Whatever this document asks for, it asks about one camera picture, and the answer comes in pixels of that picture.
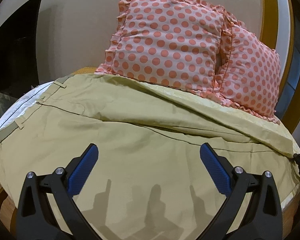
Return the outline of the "right polka dot pillow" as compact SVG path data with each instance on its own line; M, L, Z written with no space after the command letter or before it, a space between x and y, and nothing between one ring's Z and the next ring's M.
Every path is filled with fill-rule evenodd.
M223 106L243 110L279 124L281 66L278 53L248 31L242 21L224 10L213 92Z

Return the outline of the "polka dot pillow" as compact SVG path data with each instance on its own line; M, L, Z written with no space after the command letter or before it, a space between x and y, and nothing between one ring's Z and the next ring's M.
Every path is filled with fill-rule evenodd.
M210 97L224 8L204 0L120 0L118 27L98 73Z
M223 106L243 110L279 124L281 66L278 53L248 31L242 21L224 10L213 92Z

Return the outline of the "dark television screen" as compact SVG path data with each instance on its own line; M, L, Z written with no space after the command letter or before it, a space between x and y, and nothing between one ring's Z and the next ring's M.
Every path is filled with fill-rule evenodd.
M28 0L0 26L0 93L20 98L39 85L36 33L42 0Z

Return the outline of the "khaki beige pants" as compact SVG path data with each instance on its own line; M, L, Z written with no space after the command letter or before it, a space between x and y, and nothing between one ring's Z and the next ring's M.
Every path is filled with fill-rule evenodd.
M54 81L0 129L0 183L15 203L28 172L50 174L92 143L99 159L75 202L104 239L196 238L225 199L200 160L204 143L249 173L270 171L282 207L300 191L292 159L264 145L98 120L82 88L74 76Z

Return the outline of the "wooden door frame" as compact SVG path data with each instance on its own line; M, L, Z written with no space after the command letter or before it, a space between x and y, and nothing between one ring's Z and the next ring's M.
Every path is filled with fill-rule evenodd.
M281 60L277 116L294 137L300 136L300 0L262 0L262 42Z

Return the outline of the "yellow patterned bed sheet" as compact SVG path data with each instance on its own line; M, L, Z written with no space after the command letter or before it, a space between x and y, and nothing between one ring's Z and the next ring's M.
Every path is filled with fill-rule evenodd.
M92 104L89 112L95 119L261 144L287 159L300 153L293 136L278 119L268 122L181 90L95 73L93 67L79 69L73 75L83 86L81 91Z

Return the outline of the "left polka dot pillow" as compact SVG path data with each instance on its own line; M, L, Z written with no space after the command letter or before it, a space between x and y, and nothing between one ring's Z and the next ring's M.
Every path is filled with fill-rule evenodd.
M210 97L224 8L204 0L120 0L118 27L98 73Z

